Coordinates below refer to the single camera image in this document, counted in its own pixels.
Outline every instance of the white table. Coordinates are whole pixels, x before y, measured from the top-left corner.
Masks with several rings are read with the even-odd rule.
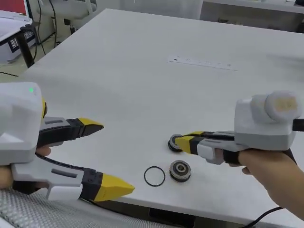
[[[276,205],[240,168],[174,154],[171,135],[232,130],[239,98],[273,90],[304,101],[302,34],[127,11],[105,10],[23,74],[39,83],[49,116],[85,116],[100,133],[54,148],[52,159],[119,176],[136,187],[119,201],[213,219],[248,223]],[[170,63],[170,55],[230,63],[237,71]],[[304,134],[292,146],[304,168]],[[173,181],[174,160],[192,168],[188,182]],[[153,188],[149,166],[166,171]],[[158,173],[150,176],[157,181]],[[286,210],[266,224],[303,227]]]
[[[204,0],[204,2],[304,14],[304,7],[295,5],[295,0],[288,2],[286,0]]]

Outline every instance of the ball bearing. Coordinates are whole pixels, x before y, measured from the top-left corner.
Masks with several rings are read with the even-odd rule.
[[[180,137],[182,137],[182,135],[180,135],[180,134],[174,134],[169,139],[169,141],[168,141],[168,147],[170,148],[171,151],[176,152],[176,153],[182,152],[182,150],[179,148],[179,146],[175,144],[175,139],[176,138],[180,138]]]
[[[191,176],[191,168],[185,161],[177,160],[172,162],[169,173],[177,182],[186,182]]]

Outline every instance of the gray fabric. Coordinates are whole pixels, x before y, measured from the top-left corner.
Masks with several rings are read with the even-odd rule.
[[[0,217],[17,228],[172,228],[105,209],[95,214],[72,204],[48,201],[38,192],[0,190]]]

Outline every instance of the cable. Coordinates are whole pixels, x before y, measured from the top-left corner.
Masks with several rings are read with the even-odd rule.
[[[10,73],[5,73],[5,72],[2,72],[2,71],[0,71],[0,74],[5,74],[5,75],[14,76],[14,77],[19,77],[18,75],[13,75],[13,74],[10,74]]]
[[[35,42],[35,54],[34,54],[34,57],[33,57],[33,63],[35,63],[35,59],[37,57],[37,52],[38,52],[38,36],[37,36],[36,31],[35,31],[35,28],[33,28],[32,33],[34,34],[34,36],[36,38],[36,42]]]
[[[240,228],[252,228],[256,223],[258,223],[262,218],[264,218],[265,216],[269,215],[272,212],[275,212],[277,210],[281,210],[283,209],[282,207],[276,207],[273,208],[271,210],[266,211],[264,214],[262,214],[260,217],[258,217],[256,220],[250,222],[248,225],[240,227]]]
[[[44,53],[44,55],[46,55],[46,51],[44,50],[44,47],[43,47],[43,44],[41,42],[41,38],[40,38],[40,35],[39,35],[40,24],[41,24],[41,16],[42,16],[40,0],[37,0],[37,2],[38,2],[38,5],[39,5],[39,24],[38,24],[38,30],[37,30],[37,37],[38,37],[39,43],[42,47],[43,53]]]
[[[113,209],[109,209],[109,208],[106,208],[106,207],[102,207],[98,203],[96,203],[96,202],[94,202],[92,200],[86,200],[86,199],[83,199],[83,198],[81,198],[81,200],[85,201],[87,203],[90,203],[90,204],[92,204],[94,206],[97,206],[99,208],[102,208],[102,209],[105,209],[105,210],[108,210],[108,211],[111,211],[111,212],[114,212],[114,213],[118,213],[118,214],[121,214],[121,215],[129,216],[129,217],[132,217],[132,218],[136,219],[136,217],[134,217],[134,216],[131,216],[131,215],[128,215],[128,214],[125,214],[125,213],[122,213],[122,212],[119,212],[119,211],[116,211],[116,210],[113,210]]]
[[[57,18],[56,18],[56,12],[55,12],[55,8],[54,5],[52,3],[52,0],[49,0],[49,3],[51,4],[51,7],[53,9],[54,12],[54,21],[55,21],[55,41],[54,41],[54,48],[56,47],[56,43],[57,43]]]

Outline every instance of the metal ring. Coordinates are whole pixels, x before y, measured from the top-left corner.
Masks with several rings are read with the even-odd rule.
[[[182,137],[182,135],[180,135],[180,134],[174,134],[169,139],[169,141],[168,141],[168,147],[169,147],[169,149],[171,151],[173,151],[173,152],[182,152],[182,150],[179,148],[179,146],[175,144],[175,139],[176,138],[180,138],[180,137]]]
[[[161,182],[160,184],[155,184],[155,185],[154,185],[154,184],[151,184],[151,183],[149,183],[149,182],[147,181],[147,179],[146,179],[146,173],[147,173],[147,171],[150,170],[150,169],[153,169],[153,168],[159,169],[159,170],[162,171],[162,173],[163,173],[163,180],[162,180],[162,182]],[[158,167],[158,166],[151,166],[151,167],[149,167],[149,168],[146,169],[146,171],[145,171],[144,174],[143,174],[143,178],[144,178],[144,181],[145,181],[147,184],[149,184],[150,186],[152,186],[152,187],[159,187],[159,186],[161,186],[161,185],[165,182],[166,174],[165,174],[165,171],[164,171],[162,168],[160,168],[160,167]]]

